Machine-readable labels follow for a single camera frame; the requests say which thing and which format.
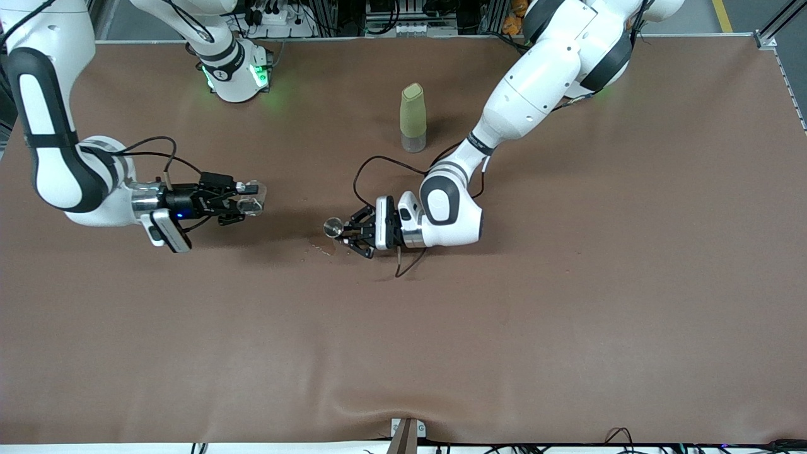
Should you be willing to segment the clear glass measuring cup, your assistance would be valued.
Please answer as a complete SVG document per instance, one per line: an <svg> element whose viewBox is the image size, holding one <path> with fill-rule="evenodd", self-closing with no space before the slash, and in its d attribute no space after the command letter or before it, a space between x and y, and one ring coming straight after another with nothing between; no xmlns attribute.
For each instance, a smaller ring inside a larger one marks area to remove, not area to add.
<svg viewBox="0 0 807 454"><path fill-rule="evenodd" d="M259 216L265 207L266 186L257 180L236 184L236 208L245 216Z"/></svg>

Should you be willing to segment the olive green bottle clear base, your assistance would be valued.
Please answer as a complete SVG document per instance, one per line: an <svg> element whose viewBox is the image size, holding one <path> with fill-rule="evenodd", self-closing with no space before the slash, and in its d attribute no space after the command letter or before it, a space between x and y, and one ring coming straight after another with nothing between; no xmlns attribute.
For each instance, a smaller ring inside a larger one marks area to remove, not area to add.
<svg viewBox="0 0 807 454"><path fill-rule="evenodd" d="M408 153L420 153L427 143L427 112L420 83L405 87L400 96L400 138Z"/></svg>

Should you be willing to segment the brown table mat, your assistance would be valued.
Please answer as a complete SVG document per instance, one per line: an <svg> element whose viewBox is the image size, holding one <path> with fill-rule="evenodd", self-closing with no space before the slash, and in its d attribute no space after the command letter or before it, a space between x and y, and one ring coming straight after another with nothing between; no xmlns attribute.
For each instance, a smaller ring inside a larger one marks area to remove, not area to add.
<svg viewBox="0 0 807 454"><path fill-rule="evenodd" d="M649 38L609 89L499 146L480 242L396 279L310 244L360 164L421 169L517 58L496 38L286 46L270 92L211 94L181 44L101 44L81 137L178 141L266 184L258 218L174 255L44 204L0 160L0 443L807 439L807 137L752 38ZM424 90L404 150L400 96Z"/></svg>

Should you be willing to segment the white power strip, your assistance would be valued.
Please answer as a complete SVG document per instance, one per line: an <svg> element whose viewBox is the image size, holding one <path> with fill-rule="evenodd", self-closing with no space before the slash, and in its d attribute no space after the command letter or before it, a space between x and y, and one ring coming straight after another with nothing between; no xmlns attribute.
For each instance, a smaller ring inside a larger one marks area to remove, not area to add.
<svg viewBox="0 0 807 454"><path fill-rule="evenodd" d="M308 6L293 0L244 0L240 20L247 38L319 37L319 26Z"/></svg>

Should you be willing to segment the white terminal strip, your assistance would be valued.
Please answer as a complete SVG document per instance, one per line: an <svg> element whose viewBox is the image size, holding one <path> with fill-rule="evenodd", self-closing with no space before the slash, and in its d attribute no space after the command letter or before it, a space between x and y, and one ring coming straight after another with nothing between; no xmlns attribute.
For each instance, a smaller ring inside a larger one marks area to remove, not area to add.
<svg viewBox="0 0 807 454"><path fill-rule="evenodd" d="M452 37L458 35L455 23L401 22L395 26L396 37Z"/></svg>

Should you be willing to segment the orange snack bag pile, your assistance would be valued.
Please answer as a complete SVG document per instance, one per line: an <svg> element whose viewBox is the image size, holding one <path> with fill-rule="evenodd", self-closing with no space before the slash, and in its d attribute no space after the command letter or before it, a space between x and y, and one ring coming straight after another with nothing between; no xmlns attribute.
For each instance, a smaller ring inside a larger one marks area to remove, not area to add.
<svg viewBox="0 0 807 454"><path fill-rule="evenodd" d="M510 0L510 11L502 23L503 35L521 35L523 18L526 15L530 0Z"/></svg>

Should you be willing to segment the metal clamp bracket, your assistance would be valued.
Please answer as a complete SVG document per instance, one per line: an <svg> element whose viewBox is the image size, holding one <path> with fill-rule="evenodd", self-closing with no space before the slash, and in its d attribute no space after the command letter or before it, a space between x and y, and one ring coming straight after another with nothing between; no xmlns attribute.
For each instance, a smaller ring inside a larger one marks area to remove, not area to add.
<svg viewBox="0 0 807 454"><path fill-rule="evenodd" d="M392 419L391 420L391 434L390 437L394 437L398 428L401 426L406 425L406 421L409 421L409 428L411 431L416 432L416 436L418 438L427 438L427 430L426 430L426 423L421 421L420 419Z"/></svg>

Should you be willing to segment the aluminium frame rail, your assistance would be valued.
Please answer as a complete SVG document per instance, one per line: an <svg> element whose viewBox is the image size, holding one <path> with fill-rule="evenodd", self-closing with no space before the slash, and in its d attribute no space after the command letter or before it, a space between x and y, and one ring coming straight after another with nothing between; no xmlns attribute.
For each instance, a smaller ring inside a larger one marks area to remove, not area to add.
<svg viewBox="0 0 807 454"><path fill-rule="evenodd" d="M807 0L787 0L787 2L784 3L784 5L781 6L781 8L779 8L774 15L772 15L770 20L767 20L763 28L756 29L754 31L754 40L757 49L770 50L775 55L779 72L781 72L787 92L789 92L790 100L792 101L792 105L796 111L796 116L798 116L799 123L801 124L804 134L807 137L807 121L805 121L804 115L799 108L799 103L792 90L789 77L787 77L783 63L779 57L776 41L776 35L785 29L785 26L789 25L792 20L795 20L795 18L798 17L798 15L804 10L805 6L807 6Z"/></svg>

